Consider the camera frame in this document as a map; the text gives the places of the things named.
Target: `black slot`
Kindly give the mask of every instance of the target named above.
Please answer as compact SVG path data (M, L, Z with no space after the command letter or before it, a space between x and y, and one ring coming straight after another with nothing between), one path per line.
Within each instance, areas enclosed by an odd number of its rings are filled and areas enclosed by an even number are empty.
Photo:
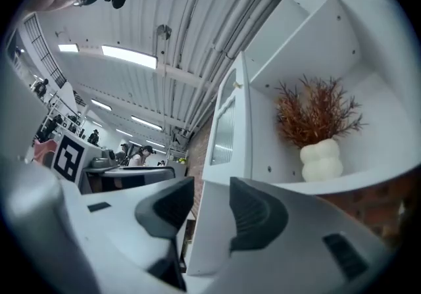
M102 203L88 205L87 208L88 208L89 211L95 212L95 211L99 211L99 210L102 210L103 208L107 208L107 207L110 207L110 206L111 205L109 205L108 203L102 202Z
M355 279L367 270L367 263L343 235L339 233L327 235L323 237L323 242L348 281Z

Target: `ceiling pipe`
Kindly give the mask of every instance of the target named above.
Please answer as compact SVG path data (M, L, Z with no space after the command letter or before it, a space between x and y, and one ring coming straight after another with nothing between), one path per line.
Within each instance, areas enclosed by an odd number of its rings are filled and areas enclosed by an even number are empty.
M228 51L227 55L224 57L224 60L222 61L222 64L220 68L218 69L218 72L215 74L215 77L212 81L212 84L210 85L209 89L207 90L205 97L203 98L202 105L199 106L197 109L196 117L193 118L193 121L188 128L188 132L190 133L193 129L195 129L197 123L199 123L200 119L203 117L204 113L201 115L200 118L198 118L199 112L201 110L201 107L206 105L207 101L209 100L210 95L214 91L216 85L220 84L220 79L222 75L225 75L226 70L228 69L231 62L234 60L235 55L237 54L241 44L244 42L247 35L250 33L251 29L255 25L256 21L259 19L259 17L262 15L264 10L267 9L269 4L272 2L272 0L261 0L260 3L256 6L253 13L250 15L249 19L245 23L243 29L238 34L237 38L235 39L234 43L232 44L230 50Z
M210 109L210 107L211 107L211 106L212 106L212 104L214 103L214 101L215 101L216 97L218 97L218 94L215 94L215 95L213 96L212 100L210 100L210 103L207 105L207 107L206 107L206 108L205 108L205 110L202 112L202 114L200 115L200 117L197 117L197 115L199 115L199 113L197 113L197 114L196 114L196 117L193 119L193 122L192 122L192 125L193 125L193 126L192 126L192 127L190 127L191 129L189 128L189 133L188 133L187 137L189 137L189 136L190 136L190 133L192 132L192 130L196 129L196 127L197 127L198 123L199 123L200 121L202 121L203 117L206 115L207 111Z
M230 15L222 33L220 34L218 41L215 43L215 46L211 50L210 58L207 62L205 67L205 71L203 72L201 83L199 87L196 89L195 95L193 96L193 100L189 106L189 110L187 113L186 121L184 123L184 130L187 131L187 125L189 124L191 114L197 107L197 101L199 100L200 95L202 94L203 87L205 86L205 82L208 80L209 75L211 74L212 69L214 68L217 60L221 56L224 47L226 46L229 38L232 36L233 30L238 25L238 20L240 19L241 15L244 14L244 10L249 5L250 0L239 0L237 6L233 10L232 14Z

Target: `ceiling light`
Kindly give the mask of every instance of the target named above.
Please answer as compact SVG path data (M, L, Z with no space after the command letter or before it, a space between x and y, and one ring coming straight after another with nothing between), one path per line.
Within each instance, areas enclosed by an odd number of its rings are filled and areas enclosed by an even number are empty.
M149 140L146 140L146 142L149 142L149 143L155 144L155 145L157 145L158 147L165 148L165 145L162 145L162 144L158 144L158 143L155 143L155 142L152 142L152 141L149 141Z
M127 134L127 133L123 132L122 130L116 129L116 131L118 131L119 133L122 133L122 134L124 134L124 135L130 136L130 137L133 137L133 135Z
M216 144L216 145L215 145L215 148L219 148L219 149L223 149L223 150L229 150L229 151L232 151L232 149L231 149L231 148L223 147L223 146L221 146L221 145L219 145L219 144Z
M125 61L134 62L136 64L157 69L157 58L151 55L145 55L143 53L129 51L127 49L121 49L118 47L102 46L104 55L109 57L122 59Z
M134 145L138 145L139 147L141 147L142 146L142 144L138 144L138 143L136 143L136 142L133 142L133 141L129 141L130 143L133 143Z
M76 44L59 45L62 52L79 52L79 47Z
M98 107L101 107L101 108L104 108L104 109L107 109L107 110L112 110L111 107L108 106L108 105L104 105L103 103L100 103L100 102L98 102L94 99L91 99L91 101L94 105L97 105Z
M147 121L141 120L140 118L137 118L136 116L133 116L133 115L132 115L132 120L135 120L136 122L145 124L146 126L152 127L154 129L162 130L162 127L157 126L156 124L152 124L152 123L149 123Z

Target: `black rubber pad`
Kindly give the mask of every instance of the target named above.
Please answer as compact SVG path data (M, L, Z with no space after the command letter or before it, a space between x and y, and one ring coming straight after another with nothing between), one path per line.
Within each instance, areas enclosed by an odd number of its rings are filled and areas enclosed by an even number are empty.
M176 236L185 222L194 197L194 177L188 177L137 204L135 218L152 237L171 240L166 258L158 260L148 272L178 289L186 291L177 254Z
M153 237L173 239L186 220L194 197L194 177L188 177L137 204L135 217Z
M263 249L288 223L287 209L279 199L235 177L230 179L230 207L237 227L231 251Z
M103 208L107 208L107 207L110 207L110 206L111 205L109 205L108 203L102 202L102 203L88 205L87 208L88 208L89 211L95 212L95 211L99 211L99 210L102 210Z

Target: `dried plant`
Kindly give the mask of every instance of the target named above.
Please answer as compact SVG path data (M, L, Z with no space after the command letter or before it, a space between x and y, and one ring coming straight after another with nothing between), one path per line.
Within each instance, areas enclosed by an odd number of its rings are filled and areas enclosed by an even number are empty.
M344 98L346 91L340 79L325 82L303 76L300 82L304 86L302 93L297 92L297 86L292 91L282 82L278 88L278 131L283 138L302 148L365 126L362 114L356 112L361 105L353 96Z

